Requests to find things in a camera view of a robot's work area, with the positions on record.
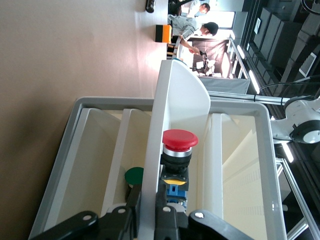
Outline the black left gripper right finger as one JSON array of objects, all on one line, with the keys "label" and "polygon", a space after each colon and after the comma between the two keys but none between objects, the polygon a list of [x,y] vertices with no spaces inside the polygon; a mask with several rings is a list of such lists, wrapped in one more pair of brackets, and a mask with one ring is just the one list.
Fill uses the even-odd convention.
[{"label": "black left gripper right finger", "polygon": [[155,240],[180,240],[179,224],[186,209],[175,202],[167,202],[165,192],[158,192],[155,198]]}]

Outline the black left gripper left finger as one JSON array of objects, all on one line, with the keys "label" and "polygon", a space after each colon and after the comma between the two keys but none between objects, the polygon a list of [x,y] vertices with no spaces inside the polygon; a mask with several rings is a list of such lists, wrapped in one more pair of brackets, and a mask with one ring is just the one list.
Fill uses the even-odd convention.
[{"label": "black left gripper left finger", "polygon": [[112,206],[99,219],[101,240],[134,240],[138,237],[141,189],[140,184],[134,185],[126,203]]}]

